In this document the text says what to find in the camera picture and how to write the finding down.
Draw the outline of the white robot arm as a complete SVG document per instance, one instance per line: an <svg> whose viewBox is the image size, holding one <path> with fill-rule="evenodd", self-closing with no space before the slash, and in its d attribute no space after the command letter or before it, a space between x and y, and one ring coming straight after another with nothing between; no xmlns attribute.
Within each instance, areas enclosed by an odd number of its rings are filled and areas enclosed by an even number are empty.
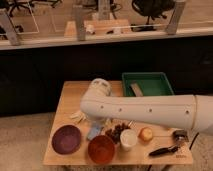
<svg viewBox="0 0 213 171"><path fill-rule="evenodd" d="M117 118L193 130L213 136L213 96L116 97L104 79L94 79L80 102L90 118Z"/></svg>

